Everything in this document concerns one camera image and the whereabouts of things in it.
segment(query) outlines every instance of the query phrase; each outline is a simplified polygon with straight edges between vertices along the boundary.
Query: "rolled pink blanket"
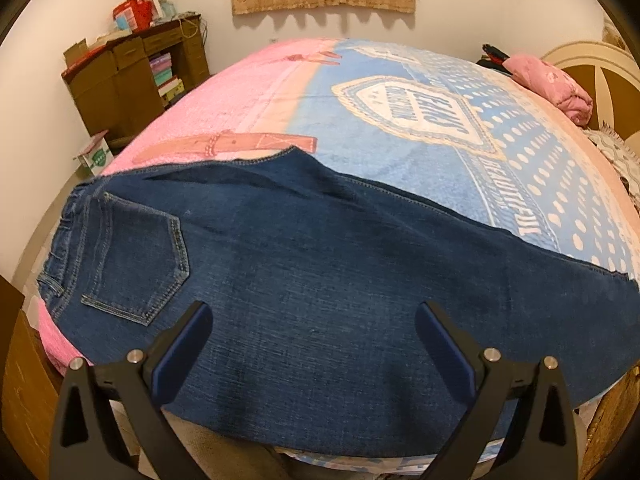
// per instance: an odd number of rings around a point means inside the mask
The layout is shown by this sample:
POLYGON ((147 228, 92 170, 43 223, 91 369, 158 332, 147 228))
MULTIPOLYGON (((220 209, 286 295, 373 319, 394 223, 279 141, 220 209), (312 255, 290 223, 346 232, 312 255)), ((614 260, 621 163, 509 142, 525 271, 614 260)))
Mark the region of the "rolled pink blanket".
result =
POLYGON ((504 67, 515 82, 551 102, 577 126, 589 123, 593 99, 566 72, 527 54, 510 57, 504 67))

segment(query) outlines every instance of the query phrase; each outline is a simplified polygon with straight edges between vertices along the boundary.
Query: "wall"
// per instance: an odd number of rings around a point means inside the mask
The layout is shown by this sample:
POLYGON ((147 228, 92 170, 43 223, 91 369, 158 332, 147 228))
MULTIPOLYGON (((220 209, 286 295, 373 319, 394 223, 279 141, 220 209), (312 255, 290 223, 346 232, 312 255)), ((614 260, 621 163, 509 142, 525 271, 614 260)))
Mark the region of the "wall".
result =
MULTIPOLYGON (((0 273, 7 277, 86 141, 60 79, 62 52, 104 32, 121 1, 33 0, 0 46, 0 273)), ((541 56, 566 41, 599 39, 603 22, 596 0, 417 0, 415 15, 340 6, 235 17, 230 0, 173 1, 209 22, 212 72, 272 39, 305 36, 394 41, 469 60, 483 43, 541 56)))
POLYGON ((483 43, 538 56, 558 44, 600 39, 596 0, 417 0, 415 15, 345 6, 232 16, 230 0, 173 0, 209 22, 214 72, 267 45, 303 36, 394 41, 477 60, 483 43))
POLYGON ((32 0, 0 46, 0 274, 12 277, 88 136, 60 77, 62 53, 93 41, 123 0, 32 0))

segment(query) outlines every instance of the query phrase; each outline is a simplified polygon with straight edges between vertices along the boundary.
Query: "denim pants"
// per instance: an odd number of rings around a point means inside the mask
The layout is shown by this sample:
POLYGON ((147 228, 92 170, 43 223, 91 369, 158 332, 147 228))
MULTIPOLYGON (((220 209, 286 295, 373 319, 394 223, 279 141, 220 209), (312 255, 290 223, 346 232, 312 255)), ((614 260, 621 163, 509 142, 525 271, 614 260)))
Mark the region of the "denim pants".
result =
POLYGON ((39 280, 54 322, 98 364, 144 348, 205 301, 212 334, 167 409, 228 436, 328 454, 434 453, 458 423, 464 407, 414 330, 424 300, 511 359, 558 357, 574 405, 640 349, 640 295, 626 274, 295 148, 81 184, 39 280))

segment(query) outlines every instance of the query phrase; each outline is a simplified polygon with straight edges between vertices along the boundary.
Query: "metal screw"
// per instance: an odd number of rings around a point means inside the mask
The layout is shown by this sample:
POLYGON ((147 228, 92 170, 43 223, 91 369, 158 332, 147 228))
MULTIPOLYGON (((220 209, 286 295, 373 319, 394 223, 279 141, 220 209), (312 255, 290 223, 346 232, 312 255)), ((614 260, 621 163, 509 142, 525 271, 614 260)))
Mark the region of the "metal screw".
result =
POLYGON ((558 368, 558 359, 556 359, 552 355, 546 356, 542 362, 547 368, 549 368, 549 370, 555 370, 556 368, 558 368))
POLYGON ((137 348, 135 350, 130 351, 127 354, 127 361, 129 361, 132 364, 139 363, 144 358, 145 358, 145 353, 142 350, 137 348))
POLYGON ((497 348, 492 347, 485 348, 482 354, 484 355, 484 358, 490 363, 496 363, 502 357, 500 351, 497 348))
POLYGON ((74 357, 69 363, 69 368, 71 368, 72 370, 79 370, 80 368, 82 368, 83 364, 84 359, 82 359, 81 357, 74 357))

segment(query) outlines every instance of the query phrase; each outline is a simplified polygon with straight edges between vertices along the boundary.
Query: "blue gripper pad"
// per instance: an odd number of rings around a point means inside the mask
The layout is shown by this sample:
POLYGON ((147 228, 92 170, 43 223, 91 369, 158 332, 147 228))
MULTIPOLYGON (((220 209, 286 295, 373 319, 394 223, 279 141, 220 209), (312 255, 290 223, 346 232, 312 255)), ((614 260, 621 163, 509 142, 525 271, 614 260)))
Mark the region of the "blue gripper pad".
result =
MULTIPOLYGON (((156 406, 175 400, 180 387, 204 347, 213 327, 213 313, 206 303, 192 305, 194 313, 179 333, 173 334, 172 343, 159 359, 151 373, 149 391, 156 406)), ((183 317, 190 314, 190 308, 183 317)), ((176 324, 179 327, 183 319, 176 324)))
POLYGON ((456 402, 470 406, 476 398, 476 372, 449 330, 427 303, 415 313, 415 331, 456 402))

